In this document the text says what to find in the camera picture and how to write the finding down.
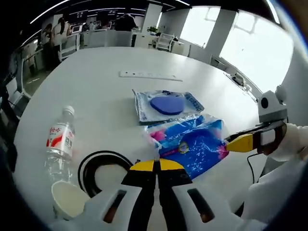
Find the bottle cap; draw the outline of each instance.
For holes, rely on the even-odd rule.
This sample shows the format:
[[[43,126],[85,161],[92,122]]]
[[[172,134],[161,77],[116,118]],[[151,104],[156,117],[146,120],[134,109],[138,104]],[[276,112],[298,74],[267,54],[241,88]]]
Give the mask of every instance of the bottle cap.
[[[65,107],[63,108],[63,111],[68,111],[68,112],[72,113],[73,115],[74,115],[74,113],[75,113],[75,110],[73,109],[72,106],[65,106]]]

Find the ceiling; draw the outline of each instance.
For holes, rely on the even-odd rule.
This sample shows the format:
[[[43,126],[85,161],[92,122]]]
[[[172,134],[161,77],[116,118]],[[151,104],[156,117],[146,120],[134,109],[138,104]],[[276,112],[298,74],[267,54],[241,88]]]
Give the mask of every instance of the ceiling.
[[[49,9],[50,7],[62,2],[64,0],[27,0],[27,1],[20,1],[18,2],[18,9],[15,5],[12,4],[14,7],[15,12],[18,13],[21,18],[16,19],[16,29],[20,31],[23,30],[23,34],[19,36],[20,41],[24,41],[33,33],[37,32],[41,28],[41,24],[44,20],[49,18],[50,16],[62,13],[64,16],[69,15],[70,13],[83,11],[83,10],[94,10],[94,9],[101,9],[101,8],[135,8],[135,9],[143,9],[146,10],[149,3],[154,4],[162,4],[163,11],[169,10],[179,10],[190,8],[191,6],[199,6],[199,5],[209,5],[209,6],[221,6],[223,9],[229,10],[244,10],[248,11],[257,15],[260,15],[264,18],[267,18],[274,22],[273,16],[267,6],[267,4],[263,0],[182,0],[190,4],[187,6],[181,2],[175,0],[128,0],[126,3],[119,0],[112,0],[112,1],[104,1],[104,0],[67,0],[66,2],[54,7],[52,10],[43,14],[40,18],[30,24],[37,16],[41,13]],[[85,12],[88,15],[95,13],[94,12]],[[132,10],[132,13],[139,13],[144,14],[145,11],[137,11]]]

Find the desk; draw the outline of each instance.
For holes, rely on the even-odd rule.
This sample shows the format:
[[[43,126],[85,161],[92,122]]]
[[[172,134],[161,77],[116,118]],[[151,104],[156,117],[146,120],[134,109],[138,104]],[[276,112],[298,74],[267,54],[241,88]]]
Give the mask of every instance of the desk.
[[[118,73],[122,70],[173,74],[183,82],[120,78]],[[21,117],[14,140],[18,151],[16,185],[43,221],[53,220],[50,183],[44,174],[45,145],[49,128],[63,106],[71,105],[75,109],[74,147],[77,151],[73,161],[76,167],[85,156],[98,150],[116,151],[132,162],[153,157],[154,148],[148,144],[143,127],[138,124],[132,89],[190,91],[204,106],[204,113],[224,119],[229,133],[258,123],[256,103],[223,71],[210,65],[151,49],[79,50],[40,85]],[[242,204],[252,184],[246,160],[249,154],[230,153],[194,181],[220,193],[234,211]],[[265,162],[263,155],[251,158],[256,179]]]

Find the blue plastic bag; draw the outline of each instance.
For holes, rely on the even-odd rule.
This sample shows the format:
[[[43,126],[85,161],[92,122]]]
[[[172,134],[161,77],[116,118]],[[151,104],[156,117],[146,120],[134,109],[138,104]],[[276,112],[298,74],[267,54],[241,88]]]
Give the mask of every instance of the blue plastic bag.
[[[181,164],[191,179],[222,160],[229,152],[222,139],[223,121],[192,115],[172,122],[147,126],[159,156]]]

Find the window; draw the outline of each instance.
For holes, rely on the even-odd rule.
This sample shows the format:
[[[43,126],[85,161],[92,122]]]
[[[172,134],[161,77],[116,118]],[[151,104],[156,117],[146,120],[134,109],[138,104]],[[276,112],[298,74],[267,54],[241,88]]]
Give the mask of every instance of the window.
[[[281,84],[293,54],[291,37],[274,23],[239,12],[220,56],[243,72],[262,92]]]
[[[200,6],[191,8],[180,38],[205,48],[219,11],[220,7]]]

